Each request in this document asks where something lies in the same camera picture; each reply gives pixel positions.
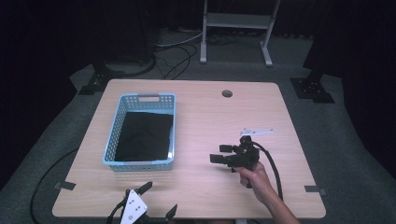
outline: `cable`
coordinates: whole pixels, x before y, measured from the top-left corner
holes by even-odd
[[[236,37],[234,35],[209,35],[208,39],[206,40],[207,44],[214,45],[214,46],[226,46],[236,42]]]
[[[164,48],[164,47],[173,47],[173,46],[177,46],[177,45],[182,45],[182,44],[188,43],[188,42],[200,37],[201,35],[202,35],[202,33],[200,33],[200,34],[198,34],[198,35],[196,35],[194,37],[191,37],[189,39],[186,39],[186,40],[180,41],[178,43],[175,43],[175,44],[167,44],[167,45],[159,45],[159,44],[157,44],[156,46],[160,47],[160,48]]]
[[[165,75],[163,75],[163,78],[162,78],[163,80],[167,79],[168,77],[171,77],[172,80],[175,80],[175,79],[176,79],[177,77],[179,77],[184,71],[186,71],[186,69],[189,67],[190,62],[191,62],[191,57],[192,57],[193,55],[196,54],[197,48],[196,48],[194,45],[187,45],[187,46],[192,47],[192,48],[194,49],[194,53],[193,53],[193,54],[190,54],[188,50],[186,50],[185,48],[182,48],[181,46],[174,46],[174,47],[171,47],[171,48],[165,48],[165,49],[159,49],[159,50],[158,50],[158,51],[164,51],[164,50],[168,50],[168,49],[182,49],[182,50],[184,50],[184,51],[187,53],[187,55],[188,55],[188,57],[187,57],[186,59],[182,60],[180,63],[178,63],[178,64],[176,64],[175,66],[173,66],[171,70],[169,70]],[[186,61],[187,61],[187,64],[186,64],[186,66],[183,68],[183,70],[182,70],[181,72],[179,72],[179,73],[178,73],[177,75],[175,75],[175,76],[169,76],[170,73],[171,73],[172,71],[174,71],[177,67],[179,67],[182,63],[184,63],[184,62],[186,62]]]
[[[227,13],[228,10],[230,10],[230,8],[231,8],[231,6],[233,5],[234,2],[235,2],[235,0],[233,0],[233,1],[231,2],[231,4],[227,7],[227,9],[225,9],[224,13]]]
[[[37,194],[38,188],[40,187],[41,183],[43,182],[44,178],[47,176],[47,174],[53,169],[53,167],[55,167],[55,165],[57,165],[60,161],[64,160],[64,158],[68,157],[69,155],[71,155],[72,153],[78,151],[78,147],[73,149],[72,151],[68,152],[67,154],[65,154],[64,156],[62,156],[59,160],[57,160],[55,163],[53,163],[51,165],[51,167],[47,170],[46,173],[44,173],[40,180],[38,181],[37,185],[35,186],[35,190],[33,191],[33,195],[32,198],[30,199],[30,207],[29,207],[29,212],[30,212],[30,217],[32,218],[33,222],[35,224],[39,224],[39,222],[37,221],[37,219],[35,218],[35,213],[33,212],[33,202],[35,200],[35,195]]]
[[[120,203],[118,203],[118,204],[116,205],[116,207],[113,209],[113,211],[111,211],[110,216],[107,217],[106,224],[111,224],[111,223],[113,222],[114,215],[116,214],[116,212],[117,212],[121,207],[123,207],[123,208],[122,208],[122,211],[121,211],[121,217],[123,216],[125,204],[126,204],[126,202],[128,201],[129,192],[130,192],[129,189],[127,189],[127,190],[125,191],[125,197],[124,197],[124,199],[123,199]]]
[[[274,170],[274,174],[275,174],[275,179],[276,179],[276,185],[277,185],[277,195],[279,196],[279,198],[283,201],[283,192],[282,192],[282,185],[280,183],[280,177],[279,177],[279,172],[276,169],[274,160],[272,159],[270,153],[264,148],[262,147],[260,144],[256,143],[256,142],[251,142],[251,144],[253,144],[254,146],[258,147],[261,151],[263,151],[265,153],[265,156],[267,156],[268,161],[271,163],[271,167]]]
[[[147,72],[151,71],[155,67],[155,65],[157,64],[157,60],[156,59],[157,58],[153,54],[151,56],[152,63],[151,63],[151,65],[149,67],[147,67],[147,68],[145,68],[145,69],[143,69],[142,71],[139,71],[139,72],[123,73],[122,75],[111,75],[111,78],[137,77],[137,76],[144,75]]]

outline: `blue plastic basket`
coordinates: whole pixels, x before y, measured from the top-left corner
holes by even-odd
[[[114,161],[120,138],[122,123],[127,112],[148,112],[173,115],[173,126],[169,133],[168,157],[162,161]],[[103,163],[113,171],[162,171],[173,168],[175,157],[176,96],[173,93],[139,94],[127,93],[120,97],[113,125],[107,139]]]

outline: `shelf leg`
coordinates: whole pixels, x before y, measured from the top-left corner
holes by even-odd
[[[202,25],[201,57],[200,63],[206,63],[206,23],[207,23],[207,0],[204,4],[204,21]]]
[[[277,14],[277,11],[279,10],[279,6],[280,6],[280,0],[276,0],[273,14],[271,16],[270,23],[268,24],[267,34],[265,35],[264,41],[260,42],[260,45],[262,47],[262,54],[263,54],[264,60],[265,60],[265,65],[267,65],[267,67],[274,66],[274,64],[272,63],[271,57],[270,57],[270,53],[268,52],[267,46],[268,46],[268,42],[270,41],[272,30],[274,28],[276,14]]]

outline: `wooden table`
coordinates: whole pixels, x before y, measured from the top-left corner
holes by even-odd
[[[224,90],[233,96],[224,97]],[[118,100],[128,92],[173,92],[177,96],[172,171],[113,172],[102,163]],[[324,217],[319,193],[305,191],[304,186],[315,186],[315,180],[276,84],[121,79],[108,83],[65,180],[76,186],[61,190],[52,212],[56,217],[107,217],[126,189],[153,181],[152,189],[142,195],[151,217],[164,217],[175,204],[175,218],[271,217],[252,189],[240,185],[239,174],[209,160],[209,154],[220,154],[219,145],[239,145],[244,128],[274,129],[274,133],[252,139],[271,153],[285,203],[297,217]],[[260,161],[276,189],[263,153]]]

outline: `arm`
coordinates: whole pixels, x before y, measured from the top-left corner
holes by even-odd
[[[248,183],[253,186],[256,198],[268,208],[275,223],[300,223],[296,216],[277,196],[262,163],[257,162],[253,168],[253,172],[244,167],[234,167],[234,169],[241,175],[241,184],[243,186],[246,186]]]

